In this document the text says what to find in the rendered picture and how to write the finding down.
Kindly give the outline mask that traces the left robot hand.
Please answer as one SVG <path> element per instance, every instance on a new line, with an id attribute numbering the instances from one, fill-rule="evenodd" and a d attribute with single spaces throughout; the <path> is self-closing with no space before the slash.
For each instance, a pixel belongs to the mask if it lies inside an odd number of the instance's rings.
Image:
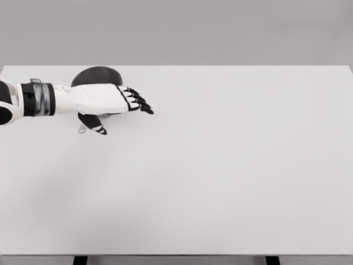
<path id="1" fill-rule="evenodd" d="M 74 110 L 80 121 L 90 130 L 107 135 L 102 122 L 102 115 L 118 115 L 133 111 L 154 114 L 152 107 L 134 89 L 112 83 L 85 84 L 73 90 L 78 94 L 73 97 Z"/>

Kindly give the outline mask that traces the dark grey pot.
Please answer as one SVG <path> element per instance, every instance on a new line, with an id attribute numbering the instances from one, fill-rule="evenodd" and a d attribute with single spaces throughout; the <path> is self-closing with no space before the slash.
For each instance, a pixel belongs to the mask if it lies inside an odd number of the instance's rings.
<path id="1" fill-rule="evenodd" d="M 112 83 L 118 86 L 123 85 L 120 73 L 107 66 L 93 66 L 81 71 L 73 79 L 71 86 L 79 86 L 83 84 L 106 84 Z M 103 126 L 100 118 L 108 118 L 111 114 L 82 114 L 78 112 L 78 119 L 81 122 L 79 133 L 84 133 L 87 129 L 94 131 L 100 135 L 107 135 L 107 130 Z"/>

